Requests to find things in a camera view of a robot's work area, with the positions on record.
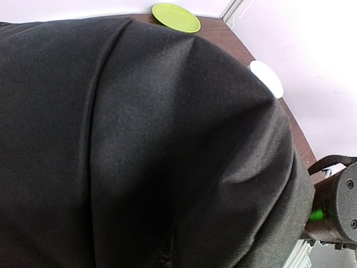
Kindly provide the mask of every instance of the wooden surface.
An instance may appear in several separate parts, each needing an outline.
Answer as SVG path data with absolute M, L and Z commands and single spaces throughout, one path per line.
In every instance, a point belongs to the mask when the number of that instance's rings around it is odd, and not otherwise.
M 160 25 L 160 23 L 151 14 L 140 15 L 128 15 L 142 22 L 150 22 Z M 201 30 L 196 35 L 203 37 L 228 52 L 231 56 L 239 60 L 242 64 L 248 66 L 248 64 L 254 60 L 254 57 L 250 54 L 248 49 L 237 38 L 232 30 L 219 18 L 199 17 L 201 22 Z M 300 126 L 296 122 L 289 107 L 286 105 L 283 99 L 279 100 L 279 103 L 285 109 L 288 118 L 290 120 L 294 144 L 297 152 L 302 158 L 306 167 L 311 166 L 316 162 L 316 158 L 305 138 L 305 135 L 300 129 Z M 316 174 L 312 177 L 314 183 L 322 180 L 322 174 Z

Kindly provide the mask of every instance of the wall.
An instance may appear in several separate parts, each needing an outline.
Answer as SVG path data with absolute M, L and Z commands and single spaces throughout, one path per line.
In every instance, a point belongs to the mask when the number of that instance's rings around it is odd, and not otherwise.
M 316 157 L 357 156 L 357 3 L 254 0 L 227 23 L 280 77 Z
M 19 23 L 96 15 L 147 13 L 159 2 L 178 4 L 197 15 L 219 17 L 230 0 L 1 0 L 0 21 Z

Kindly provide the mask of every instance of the black sleeve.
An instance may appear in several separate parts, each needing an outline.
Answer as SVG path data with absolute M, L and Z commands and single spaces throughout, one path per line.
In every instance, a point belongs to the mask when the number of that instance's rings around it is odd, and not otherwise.
M 117 17 L 0 36 L 0 266 L 282 267 L 313 186 L 247 68 Z

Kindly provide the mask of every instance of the green led indicator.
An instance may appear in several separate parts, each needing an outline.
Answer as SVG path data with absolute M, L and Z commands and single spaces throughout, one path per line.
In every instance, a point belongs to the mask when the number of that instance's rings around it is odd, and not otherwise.
M 322 211 L 322 209 L 317 209 L 313 211 L 310 215 L 310 220 L 311 221 L 321 221 L 325 218 L 325 214 Z

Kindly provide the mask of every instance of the green plate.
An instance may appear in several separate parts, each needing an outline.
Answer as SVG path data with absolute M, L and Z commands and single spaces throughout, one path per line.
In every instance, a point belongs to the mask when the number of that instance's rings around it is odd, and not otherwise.
M 152 7 L 152 14 L 165 26 L 181 32 L 198 32 L 199 19 L 190 11 L 175 4 L 161 3 Z

